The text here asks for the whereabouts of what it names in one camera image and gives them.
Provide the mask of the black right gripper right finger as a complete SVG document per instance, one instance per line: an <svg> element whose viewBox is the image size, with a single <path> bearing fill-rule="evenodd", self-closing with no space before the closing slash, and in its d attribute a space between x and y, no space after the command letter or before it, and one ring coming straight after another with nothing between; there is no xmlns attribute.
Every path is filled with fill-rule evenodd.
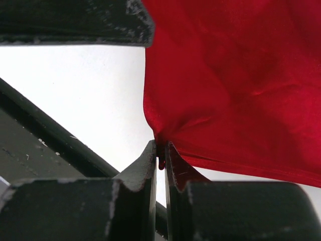
<svg viewBox="0 0 321 241"><path fill-rule="evenodd" d="M296 184L211 181L165 146L169 240L320 240L320 221Z"/></svg>

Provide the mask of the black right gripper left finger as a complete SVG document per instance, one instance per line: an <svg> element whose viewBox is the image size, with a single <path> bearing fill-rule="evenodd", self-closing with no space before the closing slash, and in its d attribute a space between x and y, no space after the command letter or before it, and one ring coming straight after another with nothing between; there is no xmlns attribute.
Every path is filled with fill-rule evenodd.
<svg viewBox="0 0 321 241"><path fill-rule="evenodd" d="M21 179L1 196L1 240L154 240L156 145L113 178Z"/></svg>

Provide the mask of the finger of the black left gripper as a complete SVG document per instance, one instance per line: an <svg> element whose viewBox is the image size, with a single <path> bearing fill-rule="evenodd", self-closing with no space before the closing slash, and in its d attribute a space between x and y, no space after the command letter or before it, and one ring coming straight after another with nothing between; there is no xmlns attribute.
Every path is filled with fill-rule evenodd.
<svg viewBox="0 0 321 241"><path fill-rule="evenodd" d="M141 1L1 1L1 45L149 47L155 25Z"/></svg>

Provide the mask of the red satin napkin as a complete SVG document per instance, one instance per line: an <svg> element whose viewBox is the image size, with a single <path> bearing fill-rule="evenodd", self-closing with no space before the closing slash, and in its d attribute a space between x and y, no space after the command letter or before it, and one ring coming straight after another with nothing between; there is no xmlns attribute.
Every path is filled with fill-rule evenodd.
<svg viewBox="0 0 321 241"><path fill-rule="evenodd" d="M320 187L320 1L144 1L143 109L191 165Z"/></svg>

